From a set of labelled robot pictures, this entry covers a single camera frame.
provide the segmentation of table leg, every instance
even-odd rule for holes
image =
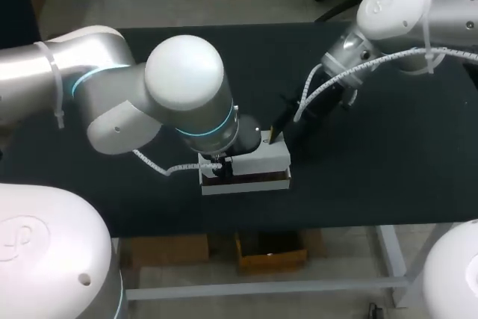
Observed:
[[[425,244],[421,247],[420,252],[417,254],[417,257],[405,274],[409,286],[395,289],[392,294],[397,308],[408,308],[414,306],[414,304],[416,306],[417,299],[421,298],[423,287],[423,266],[425,265],[426,257],[437,240],[447,233],[452,225],[453,223],[439,223],[435,225],[432,233],[430,233],[430,236],[426,239]]]

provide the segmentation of small box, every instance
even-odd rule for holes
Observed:
[[[227,158],[233,177],[219,179],[210,168],[199,169],[203,195],[254,191],[285,190],[291,183],[291,154],[280,134],[269,144],[270,131],[261,131],[261,144],[251,153]],[[210,164],[198,155],[200,164]]]
[[[307,260],[307,249],[296,232],[237,233],[235,241],[239,269],[245,274],[297,270]]]
[[[172,235],[131,239],[133,268],[189,264],[209,260],[207,235]]]

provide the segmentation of wire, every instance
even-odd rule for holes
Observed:
[[[133,153],[145,164],[150,166],[154,171],[159,172],[161,175],[169,176],[171,173],[176,171],[182,170],[198,170],[199,168],[211,168],[211,169],[218,169],[221,168],[222,164],[179,164],[177,166],[173,166],[167,170],[162,169],[149,158],[147,158],[143,153],[138,151],[137,149],[133,150]]]
[[[307,99],[308,95],[308,87],[311,85],[312,78],[314,77],[315,73],[317,70],[319,70],[322,67],[322,64],[317,64],[314,69],[308,74],[307,80],[305,80],[305,85],[304,85],[304,90],[302,92],[302,97],[301,97],[301,102],[305,101]]]
[[[431,48],[431,49],[425,49],[425,48],[413,48],[409,50],[405,50],[403,52],[396,52],[395,54],[390,54],[383,56],[381,58],[377,58],[371,61],[368,61],[366,63],[362,63],[360,65],[354,66],[351,69],[348,69],[330,80],[324,82],[322,85],[320,85],[308,98],[305,100],[300,100],[299,108],[297,109],[297,112],[294,116],[294,122],[298,122],[300,120],[300,117],[302,116],[302,113],[304,112],[305,108],[317,97],[319,96],[320,93],[322,93],[327,87],[332,86],[336,82],[339,82],[342,78],[353,74],[354,72],[358,72],[363,69],[367,69],[372,66],[380,65],[383,63],[387,63],[389,61],[393,61],[396,59],[400,58],[406,58],[408,56],[413,56],[413,55],[420,55],[420,54],[426,54],[427,52],[431,52],[432,54],[443,54],[443,55],[449,55],[453,56],[455,58],[463,58],[467,59],[470,61],[478,61],[478,54],[474,54],[471,52],[463,52],[461,50],[454,50],[454,49],[449,49],[449,48]],[[311,74],[312,76],[314,75],[317,67],[312,69]]]

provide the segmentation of white cable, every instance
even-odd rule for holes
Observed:
[[[157,164],[155,164],[153,161],[151,161],[149,158],[147,158],[145,155],[143,155],[137,149],[134,149],[133,153],[138,158],[140,158],[141,161],[143,161],[145,164],[150,166],[154,171],[157,171],[161,175],[164,175],[164,176],[169,176],[171,173],[176,172],[176,171],[198,170],[199,168],[217,169],[217,168],[221,168],[223,166],[222,164],[179,164],[177,166],[173,166],[173,167],[171,167],[167,170],[164,170],[161,167],[159,167]]]
[[[304,91],[302,92],[302,98],[300,99],[300,101],[305,101],[307,99],[307,95],[308,95],[308,87],[311,85],[311,82],[312,82],[312,78],[314,77],[315,73],[317,72],[317,70],[319,70],[320,68],[322,67],[322,64],[318,64],[314,67],[314,69],[312,69],[312,71],[310,72],[310,74],[308,74],[308,77],[307,77],[307,80],[305,80],[305,85],[304,85]]]
[[[431,53],[430,49],[432,48],[432,44],[430,43],[430,29],[428,23],[428,14],[430,11],[430,7],[432,5],[432,0],[425,0],[425,4],[423,6],[423,41],[425,42],[425,59],[426,59],[426,67],[428,69],[429,74],[433,74],[433,54]]]
[[[448,49],[448,48],[431,48],[429,50],[432,54],[441,54],[441,55],[449,55],[453,56],[455,58],[464,58],[470,61],[478,61],[478,54],[474,54],[471,52],[463,52],[460,50],[453,50],[453,49]],[[363,69],[367,69],[372,66],[380,65],[392,60],[400,59],[400,58],[406,58],[407,56],[413,56],[413,55],[420,55],[420,54],[426,54],[427,49],[425,48],[413,48],[409,50],[405,50],[403,52],[397,52],[395,54],[390,54],[383,56],[381,58],[377,58],[371,61],[368,61],[366,63],[362,63],[360,65],[354,66],[351,69],[348,69],[327,82],[324,82],[322,85],[320,85],[306,100],[301,101],[299,105],[299,109],[297,110],[295,116],[294,116],[294,122],[296,123],[297,121],[300,120],[300,117],[302,116],[303,111],[305,108],[310,104],[322,91],[324,91],[327,87],[335,84],[336,82],[339,82],[342,78],[353,74],[354,72],[358,72]]]

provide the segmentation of white box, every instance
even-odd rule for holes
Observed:
[[[245,155],[232,159],[231,179],[216,180],[212,169],[199,169],[199,183],[203,195],[271,191],[288,189],[291,182],[291,154],[280,134],[273,144],[269,144],[270,131],[261,131],[261,145]],[[200,164],[210,161],[198,155]]]

